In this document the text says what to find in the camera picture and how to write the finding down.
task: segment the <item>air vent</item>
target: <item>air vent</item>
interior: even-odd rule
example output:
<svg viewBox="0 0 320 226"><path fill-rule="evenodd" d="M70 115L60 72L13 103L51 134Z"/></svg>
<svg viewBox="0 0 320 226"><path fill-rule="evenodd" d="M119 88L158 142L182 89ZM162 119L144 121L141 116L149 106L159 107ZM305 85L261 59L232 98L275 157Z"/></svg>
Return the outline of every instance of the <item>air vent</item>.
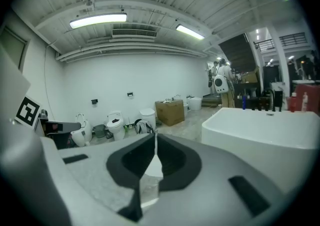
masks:
<svg viewBox="0 0 320 226"><path fill-rule="evenodd" d="M113 38L149 38L155 39L157 32L139 29L113 29Z"/></svg>

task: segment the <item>trash can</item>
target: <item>trash can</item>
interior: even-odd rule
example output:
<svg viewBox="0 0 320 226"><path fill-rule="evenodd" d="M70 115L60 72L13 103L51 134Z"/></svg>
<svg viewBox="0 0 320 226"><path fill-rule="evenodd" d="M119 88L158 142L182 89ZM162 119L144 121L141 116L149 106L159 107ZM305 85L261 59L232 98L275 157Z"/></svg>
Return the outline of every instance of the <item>trash can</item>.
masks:
<svg viewBox="0 0 320 226"><path fill-rule="evenodd" d="M103 138L105 137L105 128L106 126L104 124L99 124L99 125L96 125L93 130L95 132L95 135L97 138Z"/></svg>

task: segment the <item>ceiling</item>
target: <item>ceiling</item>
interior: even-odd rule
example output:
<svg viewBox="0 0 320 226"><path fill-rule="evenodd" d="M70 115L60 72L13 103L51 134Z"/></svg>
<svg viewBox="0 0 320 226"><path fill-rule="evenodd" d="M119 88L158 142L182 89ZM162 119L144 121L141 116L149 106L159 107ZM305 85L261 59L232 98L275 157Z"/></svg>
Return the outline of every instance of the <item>ceiling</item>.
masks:
<svg viewBox="0 0 320 226"><path fill-rule="evenodd" d="M64 61L121 53L168 53L223 57L218 46L245 31L297 14L284 0L14 0L11 7ZM70 21L106 13L126 13L125 24L98 24L72 29ZM182 24L203 35L198 40L176 30ZM110 44L112 29L156 31L151 45L126 41Z"/></svg>

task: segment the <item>white sink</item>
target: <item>white sink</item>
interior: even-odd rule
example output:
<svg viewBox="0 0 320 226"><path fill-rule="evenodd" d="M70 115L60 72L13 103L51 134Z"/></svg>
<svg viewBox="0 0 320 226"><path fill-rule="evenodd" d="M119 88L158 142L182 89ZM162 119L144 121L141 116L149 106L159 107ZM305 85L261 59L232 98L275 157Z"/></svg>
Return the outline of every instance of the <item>white sink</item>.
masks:
<svg viewBox="0 0 320 226"><path fill-rule="evenodd" d="M314 112L221 108L202 124L201 142L233 153L288 193L303 184L319 137Z"/></svg>
<svg viewBox="0 0 320 226"><path fill-rule="evenodd" d="M294 84L314 84L313 80L294 80L292 81Z"/></svg>

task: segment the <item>toilet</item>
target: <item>toilet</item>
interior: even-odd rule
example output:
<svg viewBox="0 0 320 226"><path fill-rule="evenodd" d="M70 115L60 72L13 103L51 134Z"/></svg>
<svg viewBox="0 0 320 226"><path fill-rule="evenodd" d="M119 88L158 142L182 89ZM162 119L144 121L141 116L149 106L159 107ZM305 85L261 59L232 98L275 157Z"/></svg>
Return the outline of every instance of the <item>toilet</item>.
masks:
<svg viewBox="0 0 320 226"><path fill-rule="evenodd" d="M114 140L122 140L125 137L124 119L120 111L113 111L108 115L107 128L113 134Z"/></svg>
<svg viewBox="0 0 320 226"><path fill-rule="evenodd" d="M92 139L92 127L88 120L82 113L75 116L75 121L81 124L81 128L77 131L71 132L72 140L79 147L89 146Z"/></svg>

